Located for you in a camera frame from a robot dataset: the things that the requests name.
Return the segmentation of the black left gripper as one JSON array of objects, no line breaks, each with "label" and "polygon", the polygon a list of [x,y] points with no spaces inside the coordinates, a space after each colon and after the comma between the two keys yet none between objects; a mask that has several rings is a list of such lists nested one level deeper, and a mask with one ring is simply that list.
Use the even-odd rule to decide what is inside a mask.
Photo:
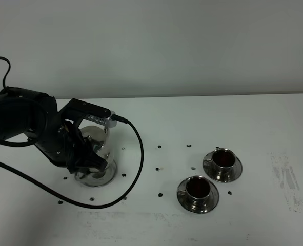
[{"label": "black left gripper", "polygon": [[104,171],[107,162],[98,156],[92,143],[85,140],[78,128],[82,121],[53,120],[48,123],[35,146],[57,167],[67,168],[72,173],[95,168]]}]

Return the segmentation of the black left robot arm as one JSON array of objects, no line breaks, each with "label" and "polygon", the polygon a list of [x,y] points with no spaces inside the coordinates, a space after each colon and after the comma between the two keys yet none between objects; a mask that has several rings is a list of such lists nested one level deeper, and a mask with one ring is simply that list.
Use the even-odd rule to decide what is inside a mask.
[{"label": "black left robot arm", "polygon": [[106,160],[95,153],[78,127],[84,119],[106,125],[110,116],[109,109],[78,99],[58,110],[56,99],[46,93],[4,85],[0,91],[0,145],[34,145],[52,164],[70,173],[103,171]]}]

